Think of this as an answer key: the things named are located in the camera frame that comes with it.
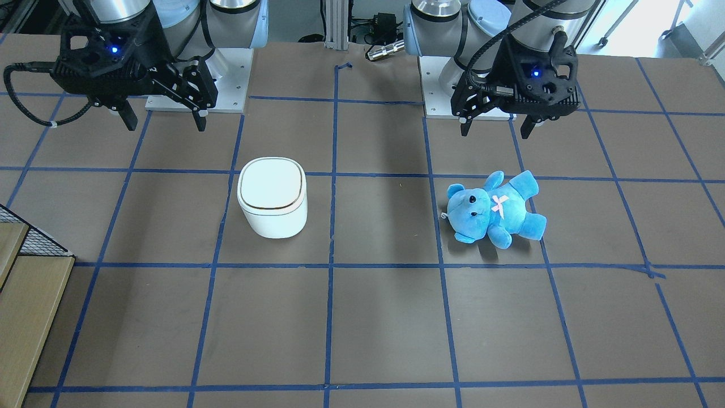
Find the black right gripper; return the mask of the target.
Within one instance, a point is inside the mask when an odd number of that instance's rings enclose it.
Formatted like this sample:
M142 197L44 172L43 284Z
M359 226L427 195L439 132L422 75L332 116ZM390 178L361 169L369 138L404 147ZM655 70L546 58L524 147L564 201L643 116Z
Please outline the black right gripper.
M129 96L160 90L193 111L200 132L217 98L203 58L176 56L155 8L71 8L50 75L68 93L116 111L129 131L138 126Z

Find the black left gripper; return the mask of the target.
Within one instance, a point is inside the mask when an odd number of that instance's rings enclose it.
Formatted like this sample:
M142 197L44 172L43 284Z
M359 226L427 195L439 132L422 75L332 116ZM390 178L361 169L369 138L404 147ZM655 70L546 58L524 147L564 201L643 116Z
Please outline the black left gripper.
M554 34L548 50L521 44L512 34L502 39L487 77L473 82L462 75L451 97L451 113L460 118L467 137L474 119L490 109L526 114L521 138L530 137L539 121L557 120L580 106L578 57L567 34Z

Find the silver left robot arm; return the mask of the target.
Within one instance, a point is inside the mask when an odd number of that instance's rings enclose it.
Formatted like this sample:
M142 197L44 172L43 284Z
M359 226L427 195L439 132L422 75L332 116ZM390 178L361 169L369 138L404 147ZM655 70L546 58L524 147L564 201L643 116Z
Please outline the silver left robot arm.
M573 36L593 1L412 1L404 9L408 54L448 57L450 111L467 136L492 109L521 114L527 139L536 125L575 112L578 55Z

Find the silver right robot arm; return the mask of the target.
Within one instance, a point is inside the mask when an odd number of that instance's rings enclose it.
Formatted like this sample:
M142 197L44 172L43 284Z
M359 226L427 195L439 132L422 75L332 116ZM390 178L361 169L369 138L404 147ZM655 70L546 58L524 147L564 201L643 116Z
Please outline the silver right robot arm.
M223 49L262 48L267 1L63 1L68 17L51 78L88 105L138 120L130 96L160 95L190 111L199 131L218 105Z

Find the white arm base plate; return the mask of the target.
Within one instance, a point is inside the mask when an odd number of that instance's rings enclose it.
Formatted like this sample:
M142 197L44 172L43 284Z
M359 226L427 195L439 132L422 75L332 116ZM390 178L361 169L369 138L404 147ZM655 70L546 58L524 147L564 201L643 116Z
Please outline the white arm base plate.
M206 108L208 113L243 113L249 86L253 49L217 48L205 60L206 67L217 90L215 106ZM179 101L173 101L160 90L142 95L148 111L190 113L191 109Z
M458 119L451 112L450 100L463 69L451 57L421 56L419 70L425 116L428 119Z

